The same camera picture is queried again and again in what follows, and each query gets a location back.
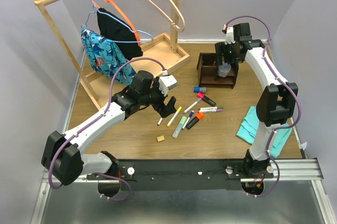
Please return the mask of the yellow cap marker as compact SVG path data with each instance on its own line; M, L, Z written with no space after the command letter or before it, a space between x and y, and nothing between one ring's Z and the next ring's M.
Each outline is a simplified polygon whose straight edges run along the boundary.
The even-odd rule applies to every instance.
M176 119L176 117L178 116L179 112L181 111L182 107L180 106L176 112L174 113L174 115L172 116L172 118L169 120L169 122L167 123L167 127L170 127L171 124L173 123L173 121Z

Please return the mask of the clear paperclip jar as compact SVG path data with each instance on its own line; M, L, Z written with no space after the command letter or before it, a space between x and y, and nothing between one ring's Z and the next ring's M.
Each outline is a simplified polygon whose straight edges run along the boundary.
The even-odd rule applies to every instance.
M223 63L218 66L218 76L227 77L231 70L231 65L229 63Z

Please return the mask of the brown wooden desk organizer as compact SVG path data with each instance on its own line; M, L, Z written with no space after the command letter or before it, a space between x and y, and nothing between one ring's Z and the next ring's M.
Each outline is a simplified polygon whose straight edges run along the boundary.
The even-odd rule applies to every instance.
M226 77L220 77L218 75L215 53L201 52L196 69L198 71L199 87L223 87L233 89L236 84L239 65L232 64L228 75Z

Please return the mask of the purple cap white marker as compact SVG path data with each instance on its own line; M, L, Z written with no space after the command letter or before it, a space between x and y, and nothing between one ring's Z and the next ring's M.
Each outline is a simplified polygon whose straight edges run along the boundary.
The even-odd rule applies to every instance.
M201 100L201 98L197 99L194 103L192 103L188 108L184 110L183 114L186 114L188 111L194 108Z

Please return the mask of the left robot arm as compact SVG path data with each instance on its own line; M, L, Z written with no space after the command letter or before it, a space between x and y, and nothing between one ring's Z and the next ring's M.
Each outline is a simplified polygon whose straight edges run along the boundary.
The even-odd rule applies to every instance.
M106 105L82 124L64 133L52 132L46 141L42 165L48 170L48 181L56 178L67 186L79 176L99 173L105 179L116 175L116 160L107 152L85 154L85 150L108 129L122 123L141 108L152 106L162 118L175 113L176 98L165 99L177 86L172 75L154 77L139 71L130 85L112 95Z

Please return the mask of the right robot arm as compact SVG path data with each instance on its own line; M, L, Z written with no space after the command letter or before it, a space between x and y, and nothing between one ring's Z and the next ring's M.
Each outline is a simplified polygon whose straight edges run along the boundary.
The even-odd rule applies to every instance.
M225 40L215 45L218 66L246 62L263 89L256 105L259 126L255 140L240 166L240 171L252 178L267 172L276 134L285 128L284 125L294 113L298 86L288 82L278 72L267 55L267 46L261 40L253 39L249 23L233 27L224 25L222 32Z

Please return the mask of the mint green highlighter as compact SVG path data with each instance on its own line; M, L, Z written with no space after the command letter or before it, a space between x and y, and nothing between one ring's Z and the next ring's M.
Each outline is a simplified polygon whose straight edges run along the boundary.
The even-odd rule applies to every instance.
M173 138L177 138L179 133L181 132L182 130L182 127L184 126L185 122L187 120L187 117L186 116L182 116L182 118L180 119L176 129L174 130L173 134L172 134L172 137Z

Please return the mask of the blue cap whiteboard marker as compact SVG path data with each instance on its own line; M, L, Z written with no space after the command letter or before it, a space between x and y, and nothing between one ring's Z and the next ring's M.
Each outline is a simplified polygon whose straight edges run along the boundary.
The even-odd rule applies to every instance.
M186 125L188 124L188 122L189 122L189 120L191 119L191 117L193 116L193 114L194 114L194 111L192 110L192 111L190 112L189 116L187 117L187 119L186 119L186 121L185 121L185 123L184 123L184 125L183 125L183 127L182 127L182 130L185 129Z

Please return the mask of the orange black highlighter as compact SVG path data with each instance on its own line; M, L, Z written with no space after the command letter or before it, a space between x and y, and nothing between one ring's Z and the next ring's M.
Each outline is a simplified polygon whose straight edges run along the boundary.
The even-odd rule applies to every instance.
M199 112L192 120L190 120L187 125L186 125L186 129L191 129L193 126L195 126L201 119L203 119L204 117L204 113Z

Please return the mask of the pink black highlighter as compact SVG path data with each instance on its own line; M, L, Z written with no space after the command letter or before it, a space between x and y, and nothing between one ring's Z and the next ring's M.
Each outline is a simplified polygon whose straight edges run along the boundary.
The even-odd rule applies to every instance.
M197 97L198 98L200 98L200 99L202 99L204 102L206 102L207 104L209 104L210 106L216 106L216 103L213 101L213 100L211 100L210 98L208 98L204 93L202 93L202 92L199 92L198 94L197 94Z

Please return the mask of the green cap white marker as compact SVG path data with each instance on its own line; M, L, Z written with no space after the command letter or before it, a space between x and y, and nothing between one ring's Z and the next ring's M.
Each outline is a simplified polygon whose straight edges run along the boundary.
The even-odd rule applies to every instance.
M200 111L206 111L206 110L219 110L223 109L222 106L213 106L213 107L208 107L208 108L199 108Z

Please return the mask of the pink cap white marker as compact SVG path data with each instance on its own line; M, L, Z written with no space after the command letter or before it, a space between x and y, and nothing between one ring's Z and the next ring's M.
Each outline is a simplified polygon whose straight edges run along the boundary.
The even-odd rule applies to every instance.
M199 110L198 113L215 113L215 112L222 112L223 109L206 109L206 110Z

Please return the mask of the wooden clothes rack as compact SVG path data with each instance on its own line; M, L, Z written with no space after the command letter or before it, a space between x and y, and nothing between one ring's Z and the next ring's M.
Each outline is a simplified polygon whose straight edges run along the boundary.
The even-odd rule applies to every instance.
M33 1L71 58L80 75L80 84L98 110L103 109L103 106L111 100L112 86L108 87L110 85L108 78L112 80L112 83L116 82L114 90L121 90L125 85L131 84L133 79L134 83L137 81L136 72L139 70L148 71L156 78L177 70L190 57L177 44L177 33L185 30L185 20L179 9L180 0L167 0L171 5L171 16L168 16L152 0L147 0L169 22L171 26L170 37L166 33L153 37L147 32L138 30L113 0L105 1L110 2L124 20L90 0L93 11L89 12L85 24L81 26L84 52L93 69L93 72L86 75L46 9L47 5L60 0ZM100 34L87 27L91 14L97 16ZM141 33L147 35L150 40L141 41L139 37Z

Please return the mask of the teal folded cloth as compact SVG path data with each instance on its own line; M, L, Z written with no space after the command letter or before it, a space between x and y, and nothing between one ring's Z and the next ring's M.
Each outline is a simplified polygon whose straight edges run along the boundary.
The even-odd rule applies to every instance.
M258 126L259 120L256 114L256 106L250 106L236 135L245 142L253 144ZM284 145L291 135L291 132L292 128L280 129L277 131L271 150L271 156L273 158L277 158L280 155Z

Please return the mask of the blue patterned shorts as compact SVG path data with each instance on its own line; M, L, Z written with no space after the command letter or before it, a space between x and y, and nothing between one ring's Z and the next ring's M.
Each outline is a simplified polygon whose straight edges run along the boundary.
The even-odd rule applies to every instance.
M81 31L81 41L90 66L95 72L109 78L116 74L116 82L125 85L132 83L136 72L131 65L124 65L127 59L113 41L86 28Z

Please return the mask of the black garment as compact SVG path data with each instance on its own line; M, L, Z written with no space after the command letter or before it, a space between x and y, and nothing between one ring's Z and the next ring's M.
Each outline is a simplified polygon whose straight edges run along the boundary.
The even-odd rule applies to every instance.
M101 36L117 41L116 45L127 60L143 56L143 51L137 43L135 34L123 20L104 8L99 8L97 22Z

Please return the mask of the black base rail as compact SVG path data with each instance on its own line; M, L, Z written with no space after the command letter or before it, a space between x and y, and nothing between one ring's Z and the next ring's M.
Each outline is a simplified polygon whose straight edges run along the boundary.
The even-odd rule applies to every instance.
M269 160L246 159L121 159L106 173L123 179L122 190L241 190L248 182L273 178Z

